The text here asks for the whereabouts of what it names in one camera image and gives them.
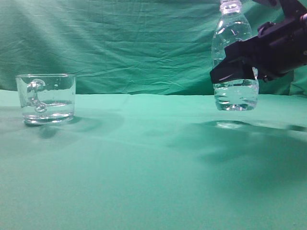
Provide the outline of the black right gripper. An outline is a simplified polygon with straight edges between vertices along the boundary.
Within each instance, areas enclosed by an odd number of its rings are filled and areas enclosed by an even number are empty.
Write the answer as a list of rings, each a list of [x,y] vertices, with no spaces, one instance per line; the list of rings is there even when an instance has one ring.
[[[265,22],[250,40],[225,47],[225,58],[210,72],[213,84],[257,78],[271,81],[307,64],[307,7],[299,0],[256,3],[281,8],[284,19],[279,23]]]

